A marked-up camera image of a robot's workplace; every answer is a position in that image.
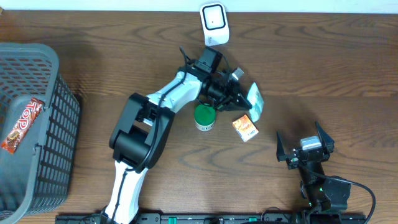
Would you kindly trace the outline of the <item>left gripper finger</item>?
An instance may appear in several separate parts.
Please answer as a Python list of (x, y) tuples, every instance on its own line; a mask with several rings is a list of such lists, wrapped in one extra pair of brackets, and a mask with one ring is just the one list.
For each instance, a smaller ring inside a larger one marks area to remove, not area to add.
[(249, 109), (249, 104), (245, 101), (240, 102), (232, 102), (229, 101), (227, 103), (219, 104), (216, 107), (218, 111), (247, 111)]
[(233, 94), (232, 109), (233, 110), (250, 110), (252, 104), (241, 93)]

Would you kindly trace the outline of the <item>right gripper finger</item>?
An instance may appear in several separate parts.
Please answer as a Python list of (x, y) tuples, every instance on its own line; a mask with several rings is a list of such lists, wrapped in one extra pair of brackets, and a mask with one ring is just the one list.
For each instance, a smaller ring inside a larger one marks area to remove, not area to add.
[(320, 139), (322, 148), (327, 152), (327, 153), (332, 153), (335, 148), (335, 141), (330, 137), (329, 134), (327, 134), (323, 128), (320, 126), (319, 122), (315, 122), (315, 126), (318, 132), (318, 137)]
[(286, 160), (286, 154), (285, 154), (285, 151), (284, 151), (284, 147), (283, 147), (282, 140), (281, 140), (281, 138), (280, 138), (279, 132), (276, 132), (276, 136), (277, 136), (277, 151), (276, 151), (276, 157), (277, 157), (277, 160), (278, 160), (279, 162), (281, 162), (281, 161)]

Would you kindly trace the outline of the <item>light blue wipes packet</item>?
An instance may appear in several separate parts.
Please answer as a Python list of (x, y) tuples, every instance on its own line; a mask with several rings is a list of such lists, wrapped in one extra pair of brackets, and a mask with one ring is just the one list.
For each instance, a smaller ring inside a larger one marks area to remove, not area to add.
[(251, 121), (255, 123), (260, 119), (264, 107), (264, 100), (255, 82), (251, 85), (248, 91), (247, 100), (252, 105), (252, 108), (249, 109)]

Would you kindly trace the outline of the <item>small orange snack box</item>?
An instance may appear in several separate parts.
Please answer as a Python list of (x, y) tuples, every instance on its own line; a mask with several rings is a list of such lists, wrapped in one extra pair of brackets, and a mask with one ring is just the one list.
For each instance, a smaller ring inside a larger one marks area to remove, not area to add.
[(244, 142), (249, 141), (259, 133), (258, 129), (246, 114), (233, 121), (232, 124)]

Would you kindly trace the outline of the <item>green lid jar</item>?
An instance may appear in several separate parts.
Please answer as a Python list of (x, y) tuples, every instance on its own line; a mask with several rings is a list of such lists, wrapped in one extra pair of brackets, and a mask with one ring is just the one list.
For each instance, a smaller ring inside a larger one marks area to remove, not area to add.
[(216, 121), (216, 111), (209, 105), (198, 105), (194, 111), (195, 126), (200, 131), (209, 131)]

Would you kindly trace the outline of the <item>red Top chocolate bar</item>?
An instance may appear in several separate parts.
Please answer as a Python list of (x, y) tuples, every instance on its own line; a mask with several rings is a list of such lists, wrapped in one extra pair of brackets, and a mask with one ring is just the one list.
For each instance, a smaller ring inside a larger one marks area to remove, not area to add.
[(42, 111), (43, 107), (43, 101), (32, 97), (22, 111), (14, 127), (3, 140), (1, 148), (6, 150), (10, 154), (14, 154), (19, 144), (29, 131), (30, 127)]

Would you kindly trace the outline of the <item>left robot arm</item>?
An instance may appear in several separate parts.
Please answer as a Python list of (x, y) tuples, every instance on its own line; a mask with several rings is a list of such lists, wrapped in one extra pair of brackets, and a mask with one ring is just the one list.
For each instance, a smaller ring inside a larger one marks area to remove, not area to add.
[(149, 95), (133, 93), (109, 139), (116, 169), (111, 200), (104, 210), (106, 223), (131, 223), (139, 211), (139, 194), (147, 171), (164, 151), (175, 115), (186, 104), (204, 96), (217, 111), (247, 111), (252, 104), (239, 83), (237, 67), (218, 70), (224, 55), (205, 47), (198, 59), (184, 56), (174, 79)]

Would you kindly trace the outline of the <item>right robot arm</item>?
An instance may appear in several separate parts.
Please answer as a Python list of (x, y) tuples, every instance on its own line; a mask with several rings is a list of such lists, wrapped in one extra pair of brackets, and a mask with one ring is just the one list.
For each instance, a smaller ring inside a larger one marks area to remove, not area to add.
[(298, 169), (300, 191), (308, 199), (310, 208), (295, 216), (296, 223), (341, 223), (341, 213), (348, 208), (351, 184), (338, 176), (327, 177), (322, 163), (329, 160), (335, 141), (318, 122), (317, 135), (300, 140), (300, 146), (286, 154), (280, 134), (277, 134), (276, 157), (286, 162), (288, 169)]

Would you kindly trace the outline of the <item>white barcode scanner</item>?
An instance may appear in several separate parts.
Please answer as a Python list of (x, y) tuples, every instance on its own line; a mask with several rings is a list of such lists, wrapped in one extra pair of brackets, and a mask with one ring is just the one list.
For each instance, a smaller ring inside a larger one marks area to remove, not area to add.
[(206, 46), (223, 45), (229, 41), (228, 18), (222, 3), (202, 5), (200, 17)]

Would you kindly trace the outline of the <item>grey plastic basket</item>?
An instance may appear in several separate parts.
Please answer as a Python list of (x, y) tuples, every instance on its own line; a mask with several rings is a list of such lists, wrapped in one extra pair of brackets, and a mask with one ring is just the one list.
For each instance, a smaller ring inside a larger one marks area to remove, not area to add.
[(67, 199), (80, 103), (44, 44), (1, 43), (1, 140), (32, 98), (44, 106), (15, 153), (1, 149), (1, 223), (56, 209)]

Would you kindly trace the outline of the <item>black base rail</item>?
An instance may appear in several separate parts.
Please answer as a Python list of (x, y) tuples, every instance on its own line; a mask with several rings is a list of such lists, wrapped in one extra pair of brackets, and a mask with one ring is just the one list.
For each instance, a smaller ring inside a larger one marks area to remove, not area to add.
[[(268, 212), (264, 215), (207, 214), (180, 215), (142, 213), (133, 219), (135, 224), (234, 224), (234, 223), (364, 223), (365, 215), (360, 214), (312, 214), (307, 220), (301, 213), (283, 214)], [(105, 215), (58, 215), (55, 224), (101, 224), (112, 221)]]

